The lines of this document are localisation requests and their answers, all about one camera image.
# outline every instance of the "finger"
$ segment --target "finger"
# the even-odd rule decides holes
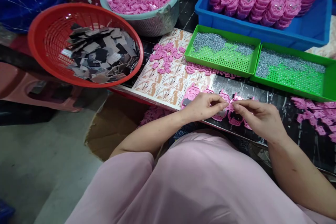
[[[256,120],[256,117],[244,106],[233,103],[233,108],[236,113],[240,114],[247,121],[248,124],[251,124],[254,120]]]
[[[255,100],[238,100],[233,102],[233,104],[239,104],[243,107],[245,107],[247,110],[249,110],[252,113],[255,112],[264,112],[264,105],[265,103],[261,103],[259,101],[255,101]]]
[[[209,108],[210,114],[214,116],[219,111],[222,111],[223,109],[225,109],[228,105],[229,104],[227,102],[217,103]]]
[[[209,94],[209,102],[226,102],[219,94]]]

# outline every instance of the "cardboard box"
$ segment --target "cardboard box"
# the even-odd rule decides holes
[[[132,133],[149,106],[112,93],[98,112],[86,134],[85,145],[106,161],[118,144]]]

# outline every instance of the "woman's left hand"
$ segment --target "woman's left hand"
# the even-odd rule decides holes
[[[187,124],[208,119],[225,109],[228,105],[218,94],[199,93],[180,113]]]

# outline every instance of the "pink clothing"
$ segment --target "pink clothing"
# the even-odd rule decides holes
[[[147,152],[106,161],[66,224],[336,223],[293,203],[219,136],[187,134],[153,164]]]

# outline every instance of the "blue plastic crate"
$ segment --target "blue plastic crate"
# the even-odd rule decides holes
[[[294,18],[285,30],[277,30],[247,20],[239,20],[211,10],[209,0],[198,0],[195,12],[200,25],[255,37],[268,42],[305,51],[322,47],[329,42],[330,19],[333,0],[316,0],[303,16]]]

